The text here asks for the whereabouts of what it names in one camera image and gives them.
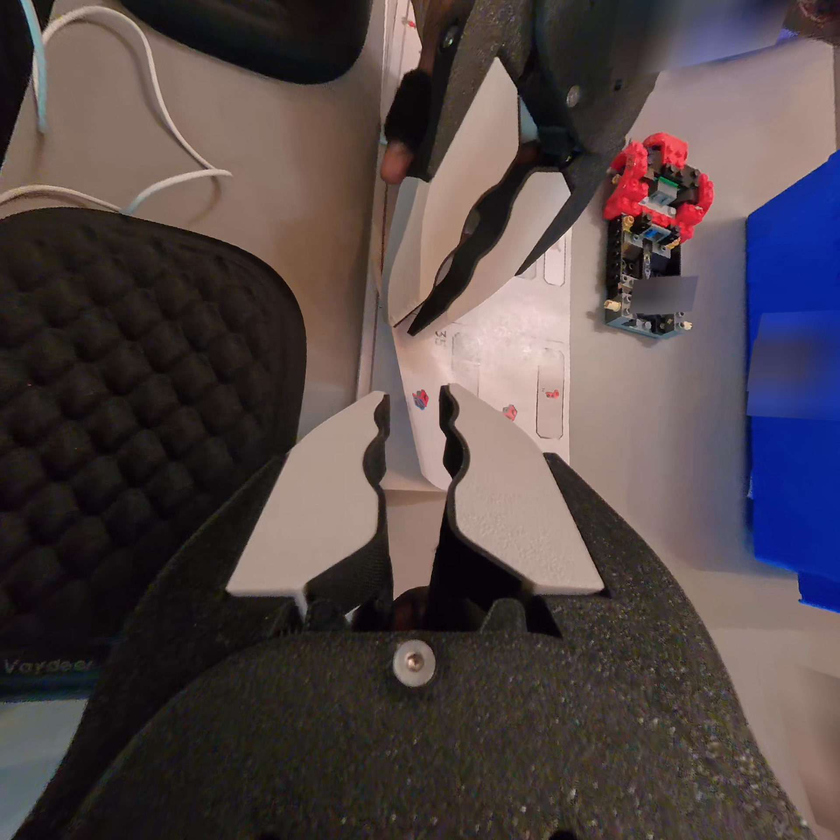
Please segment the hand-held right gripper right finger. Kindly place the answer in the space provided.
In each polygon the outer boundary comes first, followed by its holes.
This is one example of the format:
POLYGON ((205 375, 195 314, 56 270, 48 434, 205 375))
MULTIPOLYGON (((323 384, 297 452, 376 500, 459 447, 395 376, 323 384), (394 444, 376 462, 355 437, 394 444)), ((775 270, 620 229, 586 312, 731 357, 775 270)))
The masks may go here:
POLYGON ((440 389, 450 477, 431 584, 463 597, 593 595, 604 582, 542 450, 461 385, 440 389))

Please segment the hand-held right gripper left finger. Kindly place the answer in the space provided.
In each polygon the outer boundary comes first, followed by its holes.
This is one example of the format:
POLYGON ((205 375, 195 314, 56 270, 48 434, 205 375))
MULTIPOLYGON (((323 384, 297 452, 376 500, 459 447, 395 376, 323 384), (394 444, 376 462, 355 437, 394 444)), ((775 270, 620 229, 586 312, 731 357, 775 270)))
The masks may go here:
POLYGON ((290 451, 227 583, 236 596, 289 597, 351 613, 390 603, 385 495, 390 398, 371 392, 290 451))

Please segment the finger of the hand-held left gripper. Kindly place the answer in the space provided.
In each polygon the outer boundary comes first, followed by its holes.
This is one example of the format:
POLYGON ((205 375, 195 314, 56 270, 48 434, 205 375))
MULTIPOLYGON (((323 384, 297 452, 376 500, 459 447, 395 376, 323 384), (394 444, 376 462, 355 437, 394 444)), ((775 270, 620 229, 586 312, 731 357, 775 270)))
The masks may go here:
POLYGON ((467 216, 508 171, 519 146, 518 114, 514 81, 494 58, 435 174, 399 186, 382 272, 391 326, 425 302, 467 216))
POLYGON ((471 233, 455 247, 408 334, 431 334, 495 295, 518 273, 570 196, 564 175, 535 153, 516 161, 470 212, 471 233))

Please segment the white lego instruction booklet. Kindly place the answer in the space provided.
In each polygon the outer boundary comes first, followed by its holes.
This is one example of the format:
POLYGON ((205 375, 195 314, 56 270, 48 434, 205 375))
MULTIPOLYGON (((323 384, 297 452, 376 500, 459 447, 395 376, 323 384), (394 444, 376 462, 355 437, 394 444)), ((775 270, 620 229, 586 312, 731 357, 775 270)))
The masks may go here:
POLYGON ((394 328, 382 272, 398 188, 375 179, 357 396, 391 397, 386 491, 442 493, 445 436, 438 394, 451 382, 501 411, 543 451, 568 457, 571 404, 571 233, 478 307, 436 333, 394 328))

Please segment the red and black lego car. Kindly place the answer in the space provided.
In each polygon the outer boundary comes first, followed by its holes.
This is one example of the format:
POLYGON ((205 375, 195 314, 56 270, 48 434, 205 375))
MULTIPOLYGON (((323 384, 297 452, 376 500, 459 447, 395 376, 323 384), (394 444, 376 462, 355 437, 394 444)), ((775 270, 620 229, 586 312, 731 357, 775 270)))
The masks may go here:
POLYGON ((692 330, 699 277, 684 272, 683 252, 715 188, 688 152, 682 139, 657 132, 629 143, 612 163, 602 210, 608 328, 656 341, 692 330))

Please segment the person's left hand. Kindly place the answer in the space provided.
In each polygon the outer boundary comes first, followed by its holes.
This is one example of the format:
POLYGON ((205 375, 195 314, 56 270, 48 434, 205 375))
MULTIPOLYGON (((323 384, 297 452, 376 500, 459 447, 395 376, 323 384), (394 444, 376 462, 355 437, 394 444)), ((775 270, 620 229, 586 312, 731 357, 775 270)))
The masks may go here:
POLYGON ((412 2, 421 54, 416 68, 403 76, 385 118, 380 175, 386 184, 399 185, 411 170, 430 120, 434 63, 442 37, 469 15, 472 6, 472 1, 412 2))

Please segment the black quilted wrist rest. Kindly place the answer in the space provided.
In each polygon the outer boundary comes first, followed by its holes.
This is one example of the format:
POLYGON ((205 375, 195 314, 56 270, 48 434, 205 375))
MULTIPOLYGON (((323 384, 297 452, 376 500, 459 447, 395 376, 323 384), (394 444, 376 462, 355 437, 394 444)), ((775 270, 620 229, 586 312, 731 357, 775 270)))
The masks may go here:
POLYGON ((294 444, 301 310, 263 260, 92 209, 1 223, 2 701, 85 697, 183 543, 294 444))
POLYGON ((175 42, 265 77, 337 80, 358 59, 372 1, 122 1, 175 42))

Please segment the blue plastic bin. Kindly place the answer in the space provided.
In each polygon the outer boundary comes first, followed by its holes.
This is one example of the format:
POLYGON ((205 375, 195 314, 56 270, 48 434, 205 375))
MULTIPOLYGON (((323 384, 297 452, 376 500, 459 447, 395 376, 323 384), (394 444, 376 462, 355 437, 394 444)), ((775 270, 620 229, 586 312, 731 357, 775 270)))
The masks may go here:
POLYGON ((839 610, 839 153, 751 213, 747 415, 757 560, 839 610))

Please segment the person's black clothing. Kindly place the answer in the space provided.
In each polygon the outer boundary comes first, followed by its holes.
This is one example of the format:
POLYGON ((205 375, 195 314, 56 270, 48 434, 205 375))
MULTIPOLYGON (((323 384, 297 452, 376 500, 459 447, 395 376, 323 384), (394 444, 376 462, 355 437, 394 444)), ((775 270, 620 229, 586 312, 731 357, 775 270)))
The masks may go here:
POLYGON ((1 2, 1 161, 25 96, 33 46, 19 1, 1 2))

